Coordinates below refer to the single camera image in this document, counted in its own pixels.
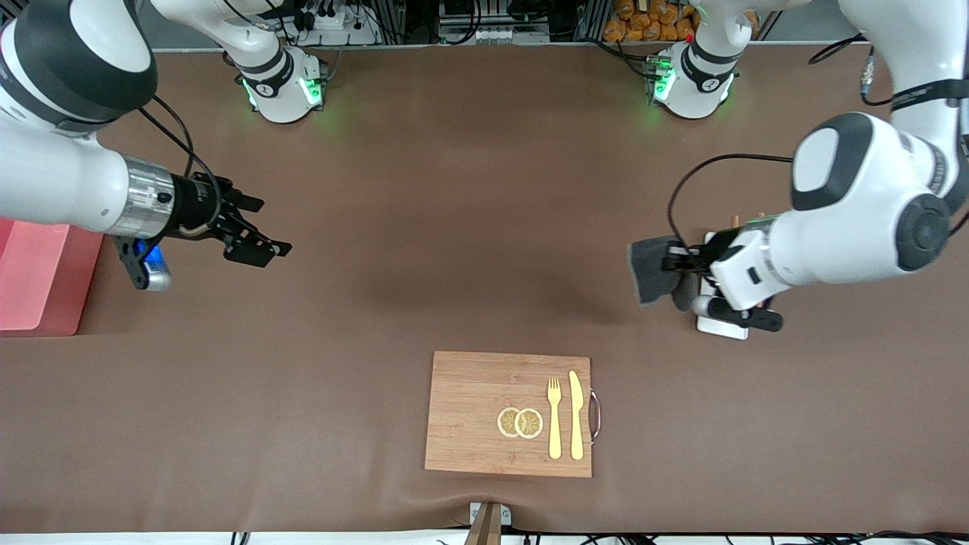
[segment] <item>knife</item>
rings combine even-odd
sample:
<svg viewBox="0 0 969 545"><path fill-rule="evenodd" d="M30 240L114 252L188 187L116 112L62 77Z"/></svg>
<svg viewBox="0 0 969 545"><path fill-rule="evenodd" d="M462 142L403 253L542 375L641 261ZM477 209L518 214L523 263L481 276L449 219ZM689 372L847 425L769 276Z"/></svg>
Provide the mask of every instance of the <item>knife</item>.
<svg viewBox="0 0 969 545"><path fill-rule="evenodd" d="M572 459L581 460L582 452L582 427L578 419L578 412L585 405L585 396L582 395L582 387L578 384L578 375L575 371L569 371L570 399L572 400Z"/></svg>

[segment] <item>white floor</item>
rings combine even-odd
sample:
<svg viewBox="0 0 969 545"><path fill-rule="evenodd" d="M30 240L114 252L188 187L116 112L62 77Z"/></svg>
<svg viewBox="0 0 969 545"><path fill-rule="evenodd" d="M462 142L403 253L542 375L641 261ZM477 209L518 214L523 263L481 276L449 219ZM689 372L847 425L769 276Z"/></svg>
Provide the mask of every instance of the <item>white floor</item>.
<svg viewBox="0 0 969 545"><path fill-rule="evenodd" d="M249 545L463 545L467 530L427 529L388 532L254 532ZM158 533L8 533L0 534L0 545L229 545L228 532L158 532ZM579 545L587 539L580 535L543 535L541 545ZM731 537L734 545L772 545L767 536ZM662 536L657 545L730 545L719 536ZM871 539L865 545L927 545L927 542L903 539ZM522 545L524 536L502 537L502 545ZM598 540L598 545L617 545L612 538ZM808 543L797 537L776 537L776 545Z"/></svg>

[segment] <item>wooden cutting board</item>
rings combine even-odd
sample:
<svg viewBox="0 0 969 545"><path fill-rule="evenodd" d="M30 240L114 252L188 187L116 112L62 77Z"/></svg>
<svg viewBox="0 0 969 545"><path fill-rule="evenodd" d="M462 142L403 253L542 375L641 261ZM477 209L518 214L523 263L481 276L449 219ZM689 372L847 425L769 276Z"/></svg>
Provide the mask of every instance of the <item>wooden cutting board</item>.
<svg viewBox="0 0 969 545"><path fill-rule="evenodd" d="M579 412L584 456L570 455L572 401L569 371L578 375L585 397ZM551 407L547 385L557 377L562 389L558 405L562 457L548 455ZM589 359L564 356L435 352L427 415L425 469L591 477L589 430ZM542 415L542 432L533 439L508 438L498 430L505 407L531 407Z"/></svg>

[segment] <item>cutting board handle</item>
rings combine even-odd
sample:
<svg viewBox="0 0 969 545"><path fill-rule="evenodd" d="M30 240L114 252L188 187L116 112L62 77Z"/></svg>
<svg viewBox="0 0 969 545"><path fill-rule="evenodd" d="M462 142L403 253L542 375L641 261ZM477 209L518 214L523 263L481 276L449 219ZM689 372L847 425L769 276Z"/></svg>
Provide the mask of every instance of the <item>cutting board handle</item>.
<svg viewBox="0 0 969 545"><path fill-rule="evenodd" d="M589 404L589 428L592 427L592 423L595 422L595 431L592 433L592 440L589 444L596 444L596 437L599 436L599 431L603 426L603 407L599 404L599 396L596 396L596 391L591 387L589 388L589 399L592 401ZM595 406L596 411L592 412L592 407Z"/></svg>

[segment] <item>lemon slice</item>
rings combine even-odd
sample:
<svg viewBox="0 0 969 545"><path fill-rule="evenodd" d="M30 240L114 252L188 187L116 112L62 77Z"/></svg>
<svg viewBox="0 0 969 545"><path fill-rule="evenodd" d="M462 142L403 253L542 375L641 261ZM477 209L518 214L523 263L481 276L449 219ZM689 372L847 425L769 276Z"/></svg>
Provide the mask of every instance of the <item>lemon slice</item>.
<svg viewBox="0 0 969 545"><path fill-rule="evenodd" d="M515 417L515 431L523 439L534 439L542 432L542 415L533 408L521 409Z"/></svg>
<svg viewBox="0 0 969 545"><path fill-rule="evenodd" d="M515 420L518 417L518 409L506 407L498 413L498 431L506 437L518 437L515 429Z"/></svg>

